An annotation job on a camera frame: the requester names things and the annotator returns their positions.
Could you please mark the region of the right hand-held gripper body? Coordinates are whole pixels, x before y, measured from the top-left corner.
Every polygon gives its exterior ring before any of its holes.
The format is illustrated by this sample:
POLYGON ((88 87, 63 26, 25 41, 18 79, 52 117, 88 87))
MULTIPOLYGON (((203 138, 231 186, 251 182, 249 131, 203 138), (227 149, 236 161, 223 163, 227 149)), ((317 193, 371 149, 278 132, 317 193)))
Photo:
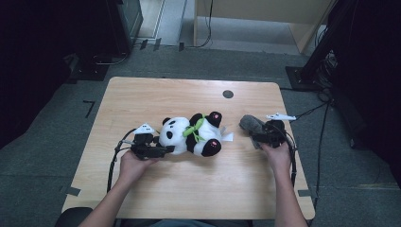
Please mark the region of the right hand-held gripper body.
POLYGON ((284 120, 292 121, 295 120, 295 116, 289 116, 286 114, 275 113, 267 115, 268 121, 262 128, 267 130, 266 136, 268 137, 268 143, 273 148, 279 147, 282 143, 287 142, 288 146, 292 148, 294 146, 294 140, 285 129, 284 120))

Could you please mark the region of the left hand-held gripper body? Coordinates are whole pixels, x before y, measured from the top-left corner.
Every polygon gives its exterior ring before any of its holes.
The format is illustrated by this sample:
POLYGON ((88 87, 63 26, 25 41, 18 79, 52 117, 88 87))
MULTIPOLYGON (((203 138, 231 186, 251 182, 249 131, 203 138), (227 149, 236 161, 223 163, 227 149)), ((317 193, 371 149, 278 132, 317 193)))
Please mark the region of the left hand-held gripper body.
POLYGON ((157 158, 159 153, 156 147, 150 144, 153 141, 154 129, 148 124, 144 123, 139 128, 134 129, 134 137, 131 142, 131 150, 141 160, 148 158, 157 158))

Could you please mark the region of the grey towel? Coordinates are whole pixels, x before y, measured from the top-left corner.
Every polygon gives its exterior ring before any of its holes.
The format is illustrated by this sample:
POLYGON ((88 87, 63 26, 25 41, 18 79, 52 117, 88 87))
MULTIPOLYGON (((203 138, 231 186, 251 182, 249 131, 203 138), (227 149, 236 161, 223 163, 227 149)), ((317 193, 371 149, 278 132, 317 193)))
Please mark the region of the grey towel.
POLYGON ((253 115, 250 114, 246 114, 244 115, 239 122, 239 127, 244 130, 246 133, 248 133, 253 146, 256 149, 262 149, 262 150, 267 150, 269 148, 269 146, 266 143, 260 143, 260 142, 256 142, 252 139, 252 135, 265 135, 266 134, 257 134, 255 133, 255 131, 257 129, 261 129, 264 126, 264 122, 258 118, 256 118, 253 115))

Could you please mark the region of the panda plush toy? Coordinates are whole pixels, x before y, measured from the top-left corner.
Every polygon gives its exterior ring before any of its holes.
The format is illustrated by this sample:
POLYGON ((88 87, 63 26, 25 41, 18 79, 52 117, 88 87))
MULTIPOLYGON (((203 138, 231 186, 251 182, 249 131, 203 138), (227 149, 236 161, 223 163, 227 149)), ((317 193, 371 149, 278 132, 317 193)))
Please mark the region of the panda plush toy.
POLYGON ((201 157, 218 154, 222 142, 233 142, 234 134, 220 128, 222 114, 196 113, 190 119, 185 117, 166 118, 159 134, 162 147, 173 147, 172 154, 191 152, 201 157))

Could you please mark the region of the person's right hand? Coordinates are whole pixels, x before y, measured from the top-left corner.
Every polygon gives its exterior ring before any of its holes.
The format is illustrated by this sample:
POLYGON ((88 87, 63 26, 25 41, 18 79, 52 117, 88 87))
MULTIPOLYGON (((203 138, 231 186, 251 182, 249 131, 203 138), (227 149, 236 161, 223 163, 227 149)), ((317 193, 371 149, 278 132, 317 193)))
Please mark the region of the person's right hand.
POLYGON ((277 148, 273 148, 268 144, 261 144, 261 148, 268 156, 268 161, 276 178, 289 177, 290 156, 287 143, 281 144, 277 148))

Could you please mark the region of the person's left hand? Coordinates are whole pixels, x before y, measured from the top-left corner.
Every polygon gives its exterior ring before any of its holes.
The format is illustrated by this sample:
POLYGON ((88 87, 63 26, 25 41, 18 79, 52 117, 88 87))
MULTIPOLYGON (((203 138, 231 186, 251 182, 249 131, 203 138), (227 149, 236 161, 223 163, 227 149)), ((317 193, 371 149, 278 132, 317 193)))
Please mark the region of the person's left hand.
POLYGON ((127 151, 120 159, 118 183, 126 186, 133 185, 149 166, 157 162, 157 159, 140 160, 132 151, 127 151))

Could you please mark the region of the black flat floor base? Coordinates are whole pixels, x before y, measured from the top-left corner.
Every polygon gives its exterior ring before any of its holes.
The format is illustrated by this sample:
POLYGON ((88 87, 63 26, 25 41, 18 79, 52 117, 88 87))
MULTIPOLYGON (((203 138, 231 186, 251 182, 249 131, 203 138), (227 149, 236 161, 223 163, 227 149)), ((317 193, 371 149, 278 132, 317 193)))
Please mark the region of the black flat floor base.
POLYGON ((79 80, 103 81, 109 69, 108 65, 86 63, 76 55, 71 57, 69 66, 71 74, 66 82, 72 84, 79 80))

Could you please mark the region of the black chair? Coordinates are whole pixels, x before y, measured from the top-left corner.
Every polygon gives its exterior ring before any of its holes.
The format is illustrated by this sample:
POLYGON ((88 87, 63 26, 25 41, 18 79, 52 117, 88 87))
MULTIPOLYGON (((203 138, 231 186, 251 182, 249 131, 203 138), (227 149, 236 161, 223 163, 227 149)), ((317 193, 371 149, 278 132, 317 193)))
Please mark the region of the black chair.
POLYGON ((90 207, 69 208, 59 216, 55 227, 78 227, 92 211, 90 207))

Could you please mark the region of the black metal stand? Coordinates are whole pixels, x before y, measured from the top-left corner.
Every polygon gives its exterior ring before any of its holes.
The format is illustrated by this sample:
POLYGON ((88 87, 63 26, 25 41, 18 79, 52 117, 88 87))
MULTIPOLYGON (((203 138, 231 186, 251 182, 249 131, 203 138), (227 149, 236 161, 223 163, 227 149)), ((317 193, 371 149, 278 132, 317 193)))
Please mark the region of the black metal stand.
POLYGON ((347 11, 348 0, 338 0, 336 5, 331 9, 328 15, 328 29, 326 30, 323 38, 318 46, 312 53, 306 65, 300 70, 300 81, 310 83, 315 76, 315 72, 321 62, 328 54, 334 35, 340 27, 340 23, 347 11))

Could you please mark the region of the dark curtain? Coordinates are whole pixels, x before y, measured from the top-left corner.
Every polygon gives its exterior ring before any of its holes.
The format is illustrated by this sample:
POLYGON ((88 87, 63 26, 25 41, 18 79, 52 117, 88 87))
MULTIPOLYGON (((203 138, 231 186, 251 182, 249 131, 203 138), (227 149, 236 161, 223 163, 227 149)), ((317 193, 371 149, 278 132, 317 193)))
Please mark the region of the dark curtain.
POLYGON ((401 188, 401 0, 340 0, 347 3, 332 43, 333 84, 361 117, 355 137, 401 188))
POLYGON ((24 134, 70 75, 47 0, 0 0, 0 149, 24 134))

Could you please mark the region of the black cabinet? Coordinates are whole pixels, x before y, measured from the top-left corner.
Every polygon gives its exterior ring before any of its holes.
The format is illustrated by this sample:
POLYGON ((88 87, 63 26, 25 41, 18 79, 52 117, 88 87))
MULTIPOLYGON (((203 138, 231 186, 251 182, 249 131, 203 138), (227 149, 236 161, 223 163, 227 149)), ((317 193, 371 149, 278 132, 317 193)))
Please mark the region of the black cabinet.
POLYGON ((116 52, 130 54, 143 23, 139 0, 106 0, 116 52))

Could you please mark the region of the light wooden cabinet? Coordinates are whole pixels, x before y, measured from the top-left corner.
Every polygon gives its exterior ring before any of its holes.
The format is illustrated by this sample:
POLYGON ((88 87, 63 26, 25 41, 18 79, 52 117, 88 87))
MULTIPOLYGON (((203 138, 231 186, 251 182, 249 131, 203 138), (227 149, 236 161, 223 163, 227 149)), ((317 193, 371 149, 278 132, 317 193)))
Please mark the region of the light wooden cabinet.
POLYGON ((326 21, 338 0, 195 0, 194 38, 197 43, 199 16, 288 23, 300 53, 326 21))

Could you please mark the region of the black stand base plate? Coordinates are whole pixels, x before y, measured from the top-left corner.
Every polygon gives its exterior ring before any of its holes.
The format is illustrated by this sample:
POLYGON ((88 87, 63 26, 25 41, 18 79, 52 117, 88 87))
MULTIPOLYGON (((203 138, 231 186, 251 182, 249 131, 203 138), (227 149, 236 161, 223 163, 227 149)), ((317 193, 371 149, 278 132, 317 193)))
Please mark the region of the black stand base plate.
POLYGON ((309 74, 303 67, 286 66, 285 69, 293 90, 319 91, 321 89, 314 75, 309 74))

